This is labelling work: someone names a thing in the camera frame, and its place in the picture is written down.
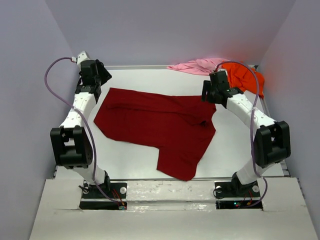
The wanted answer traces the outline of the dark red t shirt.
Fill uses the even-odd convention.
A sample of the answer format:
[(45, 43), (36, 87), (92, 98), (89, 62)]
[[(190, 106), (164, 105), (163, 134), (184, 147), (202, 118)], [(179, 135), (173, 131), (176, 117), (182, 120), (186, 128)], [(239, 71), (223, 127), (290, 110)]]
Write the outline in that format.
[(110, 88), (93, 122), (109, 139), (157, 148), (156, 169), (190, 181), (216, 133), (216, 110), (199, 95)]

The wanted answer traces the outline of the orange t shirt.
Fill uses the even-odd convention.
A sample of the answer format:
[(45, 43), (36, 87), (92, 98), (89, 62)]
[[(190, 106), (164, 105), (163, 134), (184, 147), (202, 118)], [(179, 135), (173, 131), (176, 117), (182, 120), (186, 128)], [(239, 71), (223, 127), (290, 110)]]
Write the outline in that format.
[(225, 63), (221, 66), (227, 71), (227, 78), (231, 88), (239, 88), (241, 91), (257, 93), (256, 79), (243, 65), (238, 63)]

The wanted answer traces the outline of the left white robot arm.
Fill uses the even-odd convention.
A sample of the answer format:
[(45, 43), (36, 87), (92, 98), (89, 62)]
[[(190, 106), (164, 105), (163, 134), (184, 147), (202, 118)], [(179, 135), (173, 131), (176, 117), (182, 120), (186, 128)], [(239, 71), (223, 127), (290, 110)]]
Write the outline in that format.
[(108, 173), (98, 167), (97, 148), (88, 118), (98, 103), (101, 87), (111, 79), (111, 74), (98, 59), (69, 58), (80, 68), (73, 103), (57, 93), (53, 95), (69, 106), (70, 110), (59, 127), (50, 131), (56, 165), (78, 173), (97, 196), (110, 194)]

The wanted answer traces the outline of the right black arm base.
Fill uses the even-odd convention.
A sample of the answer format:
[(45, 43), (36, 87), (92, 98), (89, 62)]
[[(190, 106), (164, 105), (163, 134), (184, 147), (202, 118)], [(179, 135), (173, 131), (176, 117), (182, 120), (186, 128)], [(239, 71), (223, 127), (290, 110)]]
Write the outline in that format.
[(263, 209), (257, 180), (243, 185), (235, 173), (231, 180), (216, 181), (212, 194), (217, 210)]

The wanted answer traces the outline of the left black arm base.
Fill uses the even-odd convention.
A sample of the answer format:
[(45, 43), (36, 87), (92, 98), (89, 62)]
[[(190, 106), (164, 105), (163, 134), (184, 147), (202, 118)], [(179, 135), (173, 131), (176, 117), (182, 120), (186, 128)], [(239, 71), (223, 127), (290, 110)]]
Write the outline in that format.
[(124, 211), (127, 209), (128, 183), (125, 181), (110, 181), (100, 184), (99, 187), (91, 185), (85, 180), (81, 189), (79, 208), (81, 210), (108, 210)]

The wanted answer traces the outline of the pink t shirt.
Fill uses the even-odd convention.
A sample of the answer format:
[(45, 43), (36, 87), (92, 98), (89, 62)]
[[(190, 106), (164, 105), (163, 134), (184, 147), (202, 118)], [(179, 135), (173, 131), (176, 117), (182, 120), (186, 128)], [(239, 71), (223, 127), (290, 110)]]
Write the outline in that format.
[(217, 57), (201, 58), (176, 65), (169, 65), (167, 69), (192, 75), (208, 76), (218, 64), (226, 61), (228, 59)]

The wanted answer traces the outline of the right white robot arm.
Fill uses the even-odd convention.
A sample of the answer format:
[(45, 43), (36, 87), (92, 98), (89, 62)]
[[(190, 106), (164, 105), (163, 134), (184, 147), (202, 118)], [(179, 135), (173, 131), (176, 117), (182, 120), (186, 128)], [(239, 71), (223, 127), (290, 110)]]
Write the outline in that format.
[(202, 101), (222, 105), (250, 130), (251, 159), (233, 174), (228, 187), (235, 196), (242, 196), (270, 167), (291, 155), (290, 127), (265, 115), (238, 87), (230, 87), (225, 70), (209, 77), (203, 82)]

